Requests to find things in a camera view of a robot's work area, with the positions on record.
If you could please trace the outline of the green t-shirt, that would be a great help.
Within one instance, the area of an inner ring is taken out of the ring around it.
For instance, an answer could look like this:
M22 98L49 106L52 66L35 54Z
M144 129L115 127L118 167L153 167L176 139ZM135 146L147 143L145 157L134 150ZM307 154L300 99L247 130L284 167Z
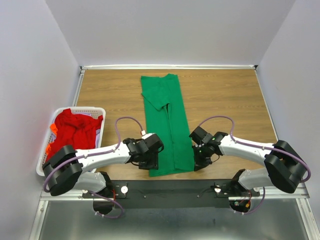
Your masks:
M150 170L149 176L194 171L192 140L178 76L142 76L140 82L147 132L156 133L164 145L158 155L158 169Z

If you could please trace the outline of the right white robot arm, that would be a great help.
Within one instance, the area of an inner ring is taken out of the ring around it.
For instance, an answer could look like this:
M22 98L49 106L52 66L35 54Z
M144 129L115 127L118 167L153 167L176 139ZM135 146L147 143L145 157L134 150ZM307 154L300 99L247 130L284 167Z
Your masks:
M220 131L210 134L200 126L189 137L195 143L192 147L195 171L211 165L212 155L238 157L261 165L261 168L254 170L241 169L234 175L226 190L236 196L263 187L276 187L292 194L308 171L305 162L283 140L259 143Z

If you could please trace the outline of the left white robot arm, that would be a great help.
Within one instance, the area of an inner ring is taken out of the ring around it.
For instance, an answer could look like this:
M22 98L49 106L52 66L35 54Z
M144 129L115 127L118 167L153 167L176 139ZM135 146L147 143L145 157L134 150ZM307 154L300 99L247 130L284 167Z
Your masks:
M53 197L72 189L88 190L104 198L110 194L111 182L105 173L94 173L93 169L135 163L141 170L156 170L163 150L164 144L155 133L94 149L74 149L66 145L42 166L43 190Z

